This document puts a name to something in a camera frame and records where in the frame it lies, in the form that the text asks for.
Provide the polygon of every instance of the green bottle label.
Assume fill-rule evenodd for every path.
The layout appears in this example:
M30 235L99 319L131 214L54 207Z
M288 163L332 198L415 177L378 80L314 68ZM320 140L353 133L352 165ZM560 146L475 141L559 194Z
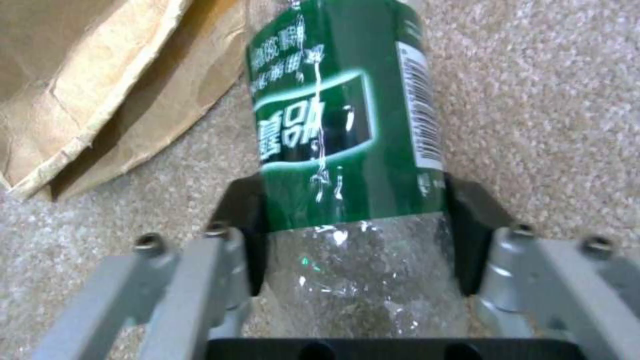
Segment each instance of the green bottle label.
M395 0L306 0L248 44L274 231L444 210L419 24Z

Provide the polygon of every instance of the black bracket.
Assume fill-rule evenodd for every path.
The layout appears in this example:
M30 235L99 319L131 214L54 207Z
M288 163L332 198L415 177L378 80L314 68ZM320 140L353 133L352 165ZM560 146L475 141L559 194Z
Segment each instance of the black bracket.
M445 174L454 273L464 296L478 292L493 232L515 219L480 184Z

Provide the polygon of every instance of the barcode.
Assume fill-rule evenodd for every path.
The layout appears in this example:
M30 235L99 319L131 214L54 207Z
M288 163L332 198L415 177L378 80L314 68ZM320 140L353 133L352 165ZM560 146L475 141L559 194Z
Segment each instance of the barcode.
M432 107L433 88L427 73L427 60L418 49L402 42L396 44L415 165L442 170L440 126Z

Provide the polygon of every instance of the hole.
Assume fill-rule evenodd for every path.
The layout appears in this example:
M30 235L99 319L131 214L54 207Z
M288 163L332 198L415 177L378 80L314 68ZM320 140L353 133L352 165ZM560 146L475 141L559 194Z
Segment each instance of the hole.
M533 233L533 226L528 224L518 224L517 229L523 233Z
M328 345L315 342L300 350L298 360L335 360L335 354Z
M482 360L482 356L471 344L454 343L444 350L444 360Z
M531 274L529 274L529 284L537 283L539 278L540 274L538 274L537 272L532 272Z
M214 221L209 225L209 228L207 230L216 231L216 230L222 230L222 229L226 229L226 228L227 228L227 223L226 222Z
M606 260L613 255L613 243L603 236L588 236L582 242L582 252L594 259Z
M566 331L567 330L567 326L564 323L564 321L562 321L562 319L553 316L551 319L549 319L549 323L547 324L547 327L551 330L555 330L555 331Z
M149 233L149 234L144 234L143 236L140 236L136 240L136 246L137 247L150 247L150 246L155 245L155 244L157 244L159 242L160 242L160 234Z

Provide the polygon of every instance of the plastic bottle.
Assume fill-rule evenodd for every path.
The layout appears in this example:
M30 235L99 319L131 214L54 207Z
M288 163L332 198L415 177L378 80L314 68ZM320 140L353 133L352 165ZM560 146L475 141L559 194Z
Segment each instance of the plastic bottle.
M249 0L282 336L463 336L420 1Z

